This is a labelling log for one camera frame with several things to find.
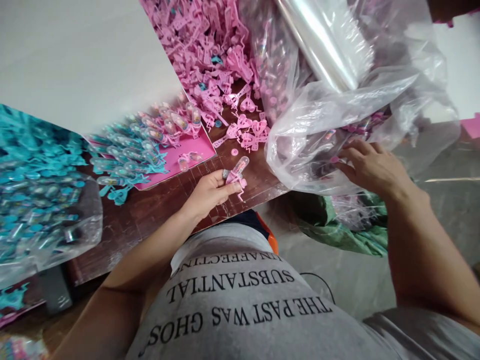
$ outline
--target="pink plastic toy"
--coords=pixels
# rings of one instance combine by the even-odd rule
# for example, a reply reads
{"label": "pink plastic toy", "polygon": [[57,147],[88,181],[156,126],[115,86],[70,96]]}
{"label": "pink plastic toy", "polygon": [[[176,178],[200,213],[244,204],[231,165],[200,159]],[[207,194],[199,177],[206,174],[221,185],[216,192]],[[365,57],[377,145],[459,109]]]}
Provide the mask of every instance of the pink plastic toy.
{"label": "pink plastic toy", "polygon": [[238,194],[238,198],[240,199],[241,202],[243,202],[242,199],[242,194],[244,193],[244,190],[247,187],[247,180],[245,180],[243,177],[241,177],[243,171],[249,164],[250,159],[246,156],[242,156],[241,159],[236,163],[235,167],[233,168],[232,171],[228,174],[226,178],[226,183],[231,184],[231,183],[240,183],[242,191]]}

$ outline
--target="finger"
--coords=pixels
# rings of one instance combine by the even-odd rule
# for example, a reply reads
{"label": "finger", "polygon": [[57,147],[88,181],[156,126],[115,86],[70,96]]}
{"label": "finger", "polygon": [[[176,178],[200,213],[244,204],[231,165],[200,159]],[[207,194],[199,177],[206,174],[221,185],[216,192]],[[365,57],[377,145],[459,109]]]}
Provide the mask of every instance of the finger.
{"label": "finger", "polygon": [[372,145],[370,145],[368,142],[361,141],[361,140],[356,140],[352,142],[348,148],[357,149],[363,155],[368,155],[375,152]]}
{"label": "finger", "polygon": [[382,145],[380,145],[378,142],[371,142],[370,145],[379,154],[386,154],[387,153],[387,151],[384,149],[384,147]]}
{"label": "finger", "polygon": [[348,149],[343,149],[338,153],[339,158],[347,158],[350,160],[354,165],[356,162],[361,161],[364,156],[360,151],[358,151],[356,148],[350,147]]}
{"label": "finger", "polygon": [[216,185],[216,187],[221,187],[225,184],[225,179],[223,178],[223,170],[217,170],[206,175],[208,179]]}
{"label": "finger", "polygon": [[228,198],[230,195],[242,191],[242,186],[238,182],[232,182],[228,185],[219,187],[216,192],[216,200],[220,201],[223,198]]}
{"label": "finger", "polygon": [[348,180],[350,180],[352,183],[354,182],[357,173],[355,172],[355,169],[353,167],[342,162],[337,162],[335,164],[335,167],[339,169],[342,173],[344,173]]}

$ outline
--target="brown table surface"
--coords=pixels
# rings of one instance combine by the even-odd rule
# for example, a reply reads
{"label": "brown table surface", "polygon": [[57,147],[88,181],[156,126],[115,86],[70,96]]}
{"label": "brown table surface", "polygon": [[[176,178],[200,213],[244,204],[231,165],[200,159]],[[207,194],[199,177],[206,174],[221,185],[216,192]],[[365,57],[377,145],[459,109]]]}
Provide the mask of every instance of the brown table surface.
{"label": "brown table surface", "polygon": [[[234,85],[238,92],[242,83]],[[249,119],[259,120],[258,112],[245,112]],[[230,108],[225,108],[223,117],[229,123],[237,122]],[[227,127],[212,128],[212,143],[222,138]],[[195,188],[199,179],[219,169],[231,170],[243,156],[250,159],[243,175],[248,182],[241,202],[232,195],[227,202],[215,207],[208,217],[200,222],[195,231],[206,229],[257,205],[263,204],[288,191],[270,172],[265,160],[264,145],[258,151],[249,153],[241,148],[235,139],[224,142],[217,151],[217,156],[201,163],[188,172],[172,177],[151,190],[132,190],[122,206],[116,206],[106,197],[103,203],[103,234],[101,242],[93,249],[67,263],[72,283],[77,286],[110,272],[130,249],[152,234],[171,215],[180,209]],[[231,155],[232,149],[238,149],[237,156]]]}

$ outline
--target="blue plastic part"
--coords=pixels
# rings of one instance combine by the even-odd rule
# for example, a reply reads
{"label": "blue plastic part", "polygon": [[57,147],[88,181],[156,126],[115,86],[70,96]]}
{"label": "blue plastic part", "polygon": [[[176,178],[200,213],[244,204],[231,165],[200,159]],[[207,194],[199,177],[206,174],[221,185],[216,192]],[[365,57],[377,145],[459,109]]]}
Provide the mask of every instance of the blue plastic part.
{"label": "blue plastic part", "polygon": [[219,56],[212,56],[211,62],[212,64],[222,64],[222,65],[224,64],[224,62]]}

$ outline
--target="right hand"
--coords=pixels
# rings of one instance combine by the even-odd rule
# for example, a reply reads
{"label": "right hand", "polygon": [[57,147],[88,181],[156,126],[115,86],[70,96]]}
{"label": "right hand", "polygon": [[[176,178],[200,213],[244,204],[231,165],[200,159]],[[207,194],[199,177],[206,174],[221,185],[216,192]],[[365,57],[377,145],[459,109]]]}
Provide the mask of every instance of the right hand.
{"label": "right hand", "polygon": [[352,165],[335,166],[355,185],[378,194],[384,201],[401,200],[424,193],[410,179],[402,163],[379,143],[355,140],[338,153]]}

